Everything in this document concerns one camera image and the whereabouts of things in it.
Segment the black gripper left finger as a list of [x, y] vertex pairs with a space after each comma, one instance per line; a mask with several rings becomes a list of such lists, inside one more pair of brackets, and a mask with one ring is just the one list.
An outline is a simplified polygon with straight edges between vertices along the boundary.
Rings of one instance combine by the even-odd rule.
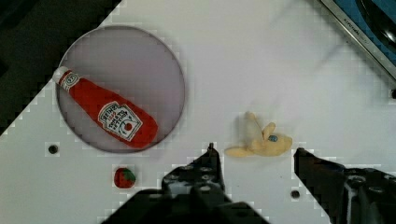
[[193, 187], [215, 186], [225, 190], [220, 156], [210, 143], [206, 152], [186, 165], [178, 166], [165, 175], [162, 190], [173, 198], [180, 194], [189, 194]]

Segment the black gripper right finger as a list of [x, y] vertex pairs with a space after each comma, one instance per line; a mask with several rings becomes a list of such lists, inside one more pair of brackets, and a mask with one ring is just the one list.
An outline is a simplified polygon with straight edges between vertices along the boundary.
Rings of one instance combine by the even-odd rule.
[[396, 224], [395, 177], [374, 168], [346, 168], [302, 147], [294, 173], [332, 224]]

